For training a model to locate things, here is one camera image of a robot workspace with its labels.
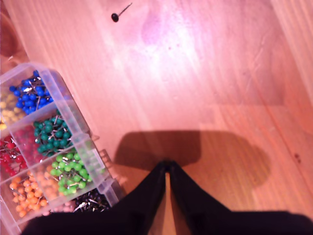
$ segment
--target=clear plastic container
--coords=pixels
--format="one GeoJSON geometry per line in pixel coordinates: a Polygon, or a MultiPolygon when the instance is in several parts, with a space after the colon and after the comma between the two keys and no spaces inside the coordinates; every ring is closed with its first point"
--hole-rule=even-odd
{"type": "MultiPolygon", "coordinates": [[[[12,151],[15,153],[11,156],[21,155],[26,163],[21,167],[21,158],[14,156],[10,162],[11,170],[4,170],[8,162],[1,165],[0,213],[1,221],[9,234],[19,234],[30,219],[94,188],[98,188],[106,196],[111,206],[119,201],[123,196],[122,190],[105,168],[89,136],[89,128],[57,72],[38,64],[20,64],[0,77],[0,93],[1,120],[7,126],[1,131],[0,139],[6,146],[12,142],[15,145],[12,151]],[[33,76],[33,71],[38,71],[53,102],[26,114],[22,109],[17,109],[16,103],[19,99],[12,96],[10,87],[23,84],[33,76]],[[38,136],[36,123],[50,121],[53,128],[56,128],[56,119],[61,119],[60,116],[67,129],[63,130],[62,124],[58,130],[63,131],[63,136],[66,131],[71,136],[62,148],[54,146],[53,151],[50,151],[47,150],[48,145],[45,145],[47,142],[43,141],[43,132],[38,136]],[[45,145],[44,152],[36,144],[45,145]],[[73,156],[79,156],[79,159],[74,159],[73,156]]],[[[53,137],[57,141],[56,132],[57,130],[52,131],[48,140],[53,137]]],[[[3,153],[11,154],[7,149],[2,152],[0,149],[1,156],[3,153]]]]}

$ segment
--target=red push pin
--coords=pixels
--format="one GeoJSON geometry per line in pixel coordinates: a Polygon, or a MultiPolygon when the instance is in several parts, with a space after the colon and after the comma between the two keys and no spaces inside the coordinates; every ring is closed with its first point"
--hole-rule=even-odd
{"type": "Polygon", "coordinates": [[[113,14],[111,15],[112,20],[113,20],[114,22],[118,22],[119,16],[122,15],[122,13],[123,13],[124,11],[126,11],[126,9],[127,9],[128,7],[130,7],[131,5],[132,5],[132,3],[129,4],[129,5],[128,5],[124,10],[122,10],[121,13],[119,13],[118,15],[117,15],[116,13],[113,13],[113,14]]]}

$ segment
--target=wooden floor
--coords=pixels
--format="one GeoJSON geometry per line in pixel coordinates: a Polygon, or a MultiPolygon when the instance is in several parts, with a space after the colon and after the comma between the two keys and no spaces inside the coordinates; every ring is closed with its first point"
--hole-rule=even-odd
{"type": "MultiPolygon", "coordinates": [[[[173,159],[232,210],[313,219],[312,93],[277,2],[137,0],[118,23],[125,0],[4,2],[29,60],[63,76],[126,192],[173,159]]],[[[17,47],[5,56],[26,60],[17,47]]],[[[189,234],[169,185],[151,234],[189,234]]]]}

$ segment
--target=black push pin on floor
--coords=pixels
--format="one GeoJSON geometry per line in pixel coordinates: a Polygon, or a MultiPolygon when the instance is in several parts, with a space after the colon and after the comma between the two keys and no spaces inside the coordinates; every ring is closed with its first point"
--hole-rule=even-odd
{"type": "Polygon", "coordinates": [[[113,13],[113,14],[111,15],[112,20],[113,20],[114,22],[118,22],[119,16],[122,15],[122,13],[123,13],[124,11],[126,11],[126,9],[127,9],[128,7],[130,7],[131,5],[132,5],[132,3],[129,4],[129,5],[128,5],[124,10],[122,10],[121,13],[119,13],[118,15],[117,15],[116,13],[113,13]]]}

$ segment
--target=pin head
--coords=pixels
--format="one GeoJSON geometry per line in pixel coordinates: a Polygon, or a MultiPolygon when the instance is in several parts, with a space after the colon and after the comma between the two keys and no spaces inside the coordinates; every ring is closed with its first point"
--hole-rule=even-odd
{"type": "Polygon", "coordinates": [[[114,22],[118,22],[118,15],[117,15],[116,13],[113,13],[113,14],[111,15],[111,18],[112,18],[112,20],[113,20],[114,22]]]}

